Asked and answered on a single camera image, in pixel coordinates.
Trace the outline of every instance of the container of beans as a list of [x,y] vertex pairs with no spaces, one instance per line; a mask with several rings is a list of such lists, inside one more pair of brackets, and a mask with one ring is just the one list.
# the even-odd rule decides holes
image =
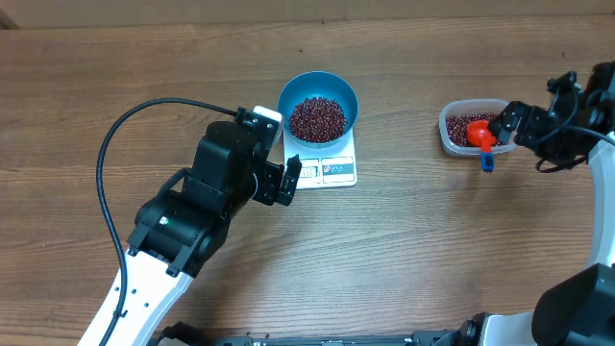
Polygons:
[[308,148],[327,148],[343,140],[357,123],[358,100],[340,77],[312,71],[288,82],[278,112],[293,140]]
[[[508,101],[500,99],[475,99],[450,103],[440,113],[439,128],[444,151],[454,157],[480,158],[480,148],[467,141],[467,126],[474,120],[491,120],[508,106]],[[515,143],[498,142],[493,154],[501,154],[514,149]]]

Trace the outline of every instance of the kitchen scale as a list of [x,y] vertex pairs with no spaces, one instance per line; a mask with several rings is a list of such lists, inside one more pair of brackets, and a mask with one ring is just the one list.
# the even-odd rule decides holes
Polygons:
[[350,130],[327,148],[308,148],[284,131],[284,161],[299,155],[302,168],[297,189],[354,186],[357,184],[355,136]]

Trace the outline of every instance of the blue bowl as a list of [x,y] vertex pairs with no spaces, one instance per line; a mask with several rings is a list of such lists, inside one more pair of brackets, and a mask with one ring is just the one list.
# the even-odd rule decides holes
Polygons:
[[[290,132],[288,119],[295,106],[312,97],[335,100],[344,110],[348,120],[344,135],[324,143],[301,140]],[[284,117],[284,130],[298,143],[308,148],[327,148],[342,140],[353,129],[358,120],[358,100],[355,91],[340,77],[323,71],[311,71],[293,78],[282,90],[278,99],[278,112]]]

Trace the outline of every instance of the beige background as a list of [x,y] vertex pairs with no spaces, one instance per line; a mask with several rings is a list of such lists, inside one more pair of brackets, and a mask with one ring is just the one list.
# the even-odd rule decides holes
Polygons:
[[613,0],[0,0],[19,28],[611,14]]

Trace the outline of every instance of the red bean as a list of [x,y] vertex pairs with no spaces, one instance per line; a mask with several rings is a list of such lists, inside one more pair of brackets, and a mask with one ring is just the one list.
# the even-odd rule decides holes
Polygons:
[[[461,147],[474,146],[470,144],[470,141],[467,137],[468,125],[470,125],[471,122],[476,120],[489,121],[496,116],[498,115],[494,113],[449,116],[448,118],[446,118],[446,130],[449,133],[449,138],[451,139],[451,142]],[[506,145],[506,143],[498,140],[496,146],[498,145]]]
[[290,132],[299,139],[324,143],[344,135],[348,120],[337,101],[314,97],[295,106],[288,119]]

